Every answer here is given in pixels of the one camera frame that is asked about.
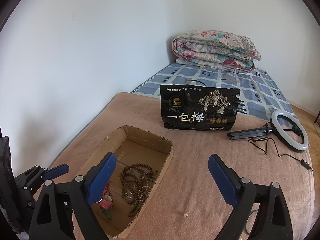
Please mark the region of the open cardboard box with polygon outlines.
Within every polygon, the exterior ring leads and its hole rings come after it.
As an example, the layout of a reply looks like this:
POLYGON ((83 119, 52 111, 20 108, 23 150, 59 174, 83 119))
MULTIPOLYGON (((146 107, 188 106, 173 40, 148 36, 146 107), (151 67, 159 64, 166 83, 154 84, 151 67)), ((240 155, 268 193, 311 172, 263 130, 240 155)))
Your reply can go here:
POLYGON ((151 198, 172 158, 172 142, 165 128, 114 125, 85 128, 55 159, 67 164, 69 172, 57 182, 86 175, 108 153, 116 156, 116 168, 109 181, 113 196, 111 219, 97 203, 91 209, 104 233, 112 239, 158 239, 150 215, 151 198))

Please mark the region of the green jade red-string pendant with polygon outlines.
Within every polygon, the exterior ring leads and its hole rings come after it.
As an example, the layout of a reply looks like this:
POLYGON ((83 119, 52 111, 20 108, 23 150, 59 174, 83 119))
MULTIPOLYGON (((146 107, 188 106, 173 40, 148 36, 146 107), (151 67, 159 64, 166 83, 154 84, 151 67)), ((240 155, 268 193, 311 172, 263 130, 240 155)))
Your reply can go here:
POLYGON ((113 207, 113 196, 110 191, 110 183, 111 183, 111 181, 109 181, 106 184, 106 186, 103 190, 102 196, 98 202, 100 209, 101 209, 101 213, 108 220, 111 219, 111 209, 113 207))

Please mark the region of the pink blanket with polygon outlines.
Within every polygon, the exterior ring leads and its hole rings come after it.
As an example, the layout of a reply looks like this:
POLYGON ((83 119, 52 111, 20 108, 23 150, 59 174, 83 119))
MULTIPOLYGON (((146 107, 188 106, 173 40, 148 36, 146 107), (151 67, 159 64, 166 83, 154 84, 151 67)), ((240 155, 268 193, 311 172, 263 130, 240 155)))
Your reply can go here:
MULTIPOLYGON (((159 128, 163 126, 160 100, 119 93, 87 127, 99 125, 159 128)), ((229 140, 220 131, 165 128, 165 135, 172 142, 172 160, 151 198, 150 212, 156 219, 151 227, 158 239, 214 239, 221 230, 232 207, 225 203, 208 170, 212 154, 253 183, 278 182, 289 208, 294 239, 308 234, 315 201, 313 173, 293 160, 292 152, 278 138, 268 142, 264 153, 262 144, 229 140)))

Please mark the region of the black snack bag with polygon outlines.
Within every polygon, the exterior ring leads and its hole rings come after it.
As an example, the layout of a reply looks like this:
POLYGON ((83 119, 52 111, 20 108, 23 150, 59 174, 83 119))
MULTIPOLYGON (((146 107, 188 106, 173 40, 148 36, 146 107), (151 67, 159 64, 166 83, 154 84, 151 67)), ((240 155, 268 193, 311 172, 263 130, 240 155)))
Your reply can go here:
POLYGON ((240 89, 161 85, 160 96, 165 128, 228 131, 236 120, 240 89))

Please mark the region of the red strap wristwatch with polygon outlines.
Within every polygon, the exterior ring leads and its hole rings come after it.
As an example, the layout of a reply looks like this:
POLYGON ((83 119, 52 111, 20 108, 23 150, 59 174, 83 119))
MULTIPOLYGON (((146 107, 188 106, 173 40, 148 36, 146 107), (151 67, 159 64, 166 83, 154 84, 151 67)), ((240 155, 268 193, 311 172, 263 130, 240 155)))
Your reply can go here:
POLYGON ((113 199, 110 195, 103 195, 101 196, 100 200, 97 202, 97 204, 105 210, 111 209, 113 206, 113 199))

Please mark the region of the folded floral quilt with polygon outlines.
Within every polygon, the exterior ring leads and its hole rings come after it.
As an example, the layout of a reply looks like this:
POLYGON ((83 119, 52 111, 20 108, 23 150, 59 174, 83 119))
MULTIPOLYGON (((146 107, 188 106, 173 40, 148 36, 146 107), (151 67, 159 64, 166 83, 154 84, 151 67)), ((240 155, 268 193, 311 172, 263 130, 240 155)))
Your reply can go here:
POLYGON ((173 39, 171 48, 184 64, 233 72, 252 72, 261 60, 249 37, 219 30, 187 31, 173 39))

